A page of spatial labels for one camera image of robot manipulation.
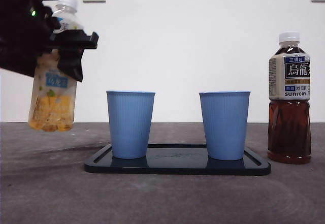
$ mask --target ribbed cup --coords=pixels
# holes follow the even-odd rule
[[[201,110],[208,155],[234,161],[244,154],[249,91],[202,92]]]
[[[114,157],[135,159],[147,152],[154,92],[107,91]]]

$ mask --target gray table surface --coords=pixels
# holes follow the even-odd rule
[[[267,176],[92,174],[83,161],[110,140],[107,123],[45,133],[1,124],[1,220],[39,223],[325,223],[325,123],[312,161],[269,160]],[[203,143],[201,123],[153,123],[151,143]],[[267,124],[246,146],[267,158]]]

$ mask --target plastic tray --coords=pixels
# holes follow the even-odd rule
[[[268,175],[271,165],[245,148],[237,161],[208,157],[206,144],[148,144],[147,155],[138,159],[119,159],[108,144],[85,161],[86,172],[131,174]]]

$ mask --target white bottle cap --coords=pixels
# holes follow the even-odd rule
[[[77,0],[59,0],[57,2],[56,6],[59,6],[59,5],[65,5],[65,6],[68,6],[68,7],[72,7],[77,11],[78,1]]]
[[[285,41],[300,41],[300,35],[297,31],[288,31],[279,35],[279,44]]]

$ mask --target juice bottle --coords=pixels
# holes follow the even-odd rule
[[[57,17],[61,28],[82,29],[77,16],[77,0],[59,0]],[[57,49],[38,57],[32,90],[28,124],[36,130],[67,131],[73,126],[77,81],[57,68],[60,56]]]
[[[280,34],[280,49],[269,60],[268,157],[289,164],[311,159],[310,57],[299,41],[298,32]]]

